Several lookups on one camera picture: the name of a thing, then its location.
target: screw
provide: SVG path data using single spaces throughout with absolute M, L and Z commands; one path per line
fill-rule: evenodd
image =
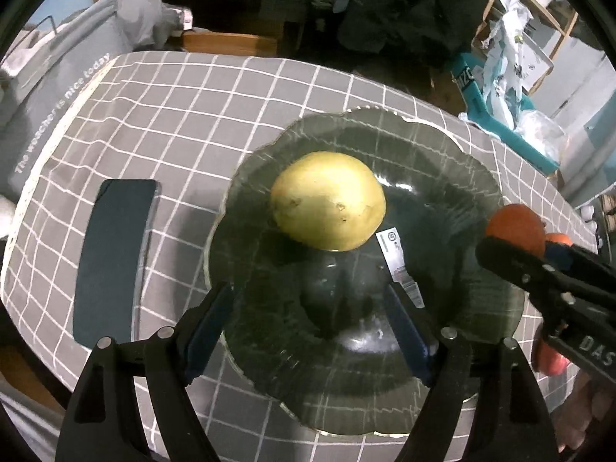
M 512 337 L 505 337 L 503 339 L 503 344 L 505 347 L 510 348 L 510 350 L 514 350 L 517 347 L 517 341 Z
M 554 329 L 552 335 L 554 337 L 560 337 L 562 332 L 569 328 L 569 324 L 565 321 L 561 321 L 558 326 Z
M 445 326 L 440 329 L 440 334 L 447 340 L 453 341 L 458 336 L 458 331 L 450 326 Z
M 161 339 L 168 339 L 173 335 L 173 331 L 172 326 L 164 326 L 156 332 L 156 335 L 158 335 Z
M 571 294 L 571 292 L 563 292 L 561 294 L 561 299 L 569 305 L 575 304 L 575 297 Z
M 104 349 L 106 347 L 109 347 L 110 345 L 112 345 L 112 339 L 110 339 L 109 337 L 102 337 L 96 343 L 96 347 L 98 347 L 99 349 Z

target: yellow pear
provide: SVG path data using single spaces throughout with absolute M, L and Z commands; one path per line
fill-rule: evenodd
M 353 250 L 385 216 L 383 188 L 372 171 L 342 152 L 306 154 L 276 178 L 273 218 L 295 241 L 329 251 Z

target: table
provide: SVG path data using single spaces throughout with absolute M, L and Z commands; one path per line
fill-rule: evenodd
M 286 59 L 138 52 L 110 61 L 79 95 L 24 189 L 0 291 L 19 332 L 73 389 L 89 353 L 71 335 L 77 264 L 104 179 L 161 183 L 139 308 L 139 338 L 148 338 L 175 324 L 206 293 L 203 246 L 245 156 L 298 117 L 366 105 L 446 131 L 491 171 L 505 201 L 526 203 L 548 231 L 596 250 L 594 234 L 528 163 L 490 135 L 409 95 Z M 527 301 L 514 334 L 527 357 L 540 322 Z M 571 391 L 576 372 L 571 365 L 559 377 L 537 375 L 550 409 Z M 137 378 L 136 386 L 150 446 L 165 455 L 145 379 Z M 299 425 L 235 372 L 221 344 L 188 394 L 223 461 L 387 461 L 404 443 L 374 434 L 326 436 Z M 470 399 L 447 460 L 461 456 L 473 412 Z

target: black clamp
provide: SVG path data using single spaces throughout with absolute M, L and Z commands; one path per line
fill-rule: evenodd
M 186 393 L 203 373 L 233 306 L 233 289 L 210 290 L 175 328 L 146 341 L 116 344 L 103 337 L 92 350 L 69 402 L 56 460 L 150 461 L 133 377 L 146 377 L 171 460 L 219 462 Z
M 462 461 L 559 460 L 541 390 L 513 338 L 481 345 L 481 354 L 488 359 L 473 363 L 470 342 L 451 327 L 438 329 L 399 283 L 390 285 L 384 302 L 409 368 L 431 387 L 396 462 L 445 460 L 470 376 L 478 376 L 481 385 Z
M 529 292 L 542 337 L 582 370 L 616 386 L 616 271 L 579 246 L 547 243 L 543 259 L 498 238 L 476 249 L 480 265 Z

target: finger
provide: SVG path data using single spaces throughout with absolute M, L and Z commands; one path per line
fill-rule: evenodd
M 557 434 L 556 442 L 559 447 L 566 445 L 571 449 L 576 450 L 584 442 L 585 437 L 586 433 L 583 431 L 567 426 L 559 434 Z
M 590 390 L 582 388 L 571 394 L 562 406 L 561 414 L 556 420 L 556 430 L 572 427 L 584 431 L 593 419 Z
M 581 389 L 586 387 L 588 382 L 590 382 L 590 375 L 582 370 L 578 372 L 578 375 L 575 376 L 574 388 L 571 391 L 571 394 L 579 392 Z
M 612 408 L 613 402 L 614 399 L 611 394 L 604 390 L 599 390 L 592 400 L 591 411 L 593 412 L 593 417 L 603 420 L 610 408 Z

